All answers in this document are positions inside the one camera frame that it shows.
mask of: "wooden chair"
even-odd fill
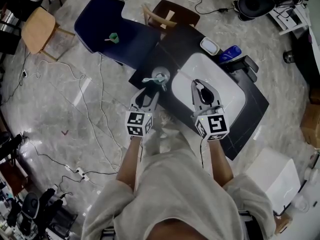
[[[56,31],[75,36],[74,33],[59,28],[56,19],[41,7],[35,9],[25,22],[21,37],[31,54],[42,53],[54,61],[58,59],[47,53],[44,49]]]
[[[167,33],[177,23],[195,27],[200,19],[197,13],[167,0],[161,0],[151,11],[146,4],[142,5],[144,23]]]

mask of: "blue object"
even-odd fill
[[[123,0],[91,0],[74,24],[74,31],[91,53],[100,53],[138,69],[148,53],[160,41],[161,32],[122,18]],[[105,41],[117,33],[119,43]]]
[[[241,49],[237,45],[233,45],[219,55],[219,63],[227,62],[241,54]]]

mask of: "person's arm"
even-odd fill
[[[211,164],[214,180],[223,187],[234,178],[220,140],[209,141]]]
[[[116,180],[127,184],[132,191],[135,190],[136,171],[141,137],[133,137],[120,166]]]

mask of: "white shirt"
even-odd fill
[[[258,221],[264,238],[276,229],[270,201],[246,175],[224,189],[187,149],[145,157],[137,188],[109,181],[86,216],[82,239],[98,240],[114,225],[119,240],[145,240],[166,219],[181,220],[209,240],[243,240],[239,210]]]

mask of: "white box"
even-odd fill
[[[265,147],[246,174],[266,193],[279,215],[300,189],[300,180],[292,158]]]

